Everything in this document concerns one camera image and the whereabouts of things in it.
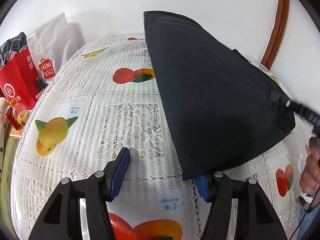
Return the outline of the person right hand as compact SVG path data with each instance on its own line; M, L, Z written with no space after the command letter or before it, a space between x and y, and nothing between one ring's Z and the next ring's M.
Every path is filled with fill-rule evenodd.
M319 147L314 137L309 140L309 150L310 154L300 178L300 187L303 192L313 194L319 187Z

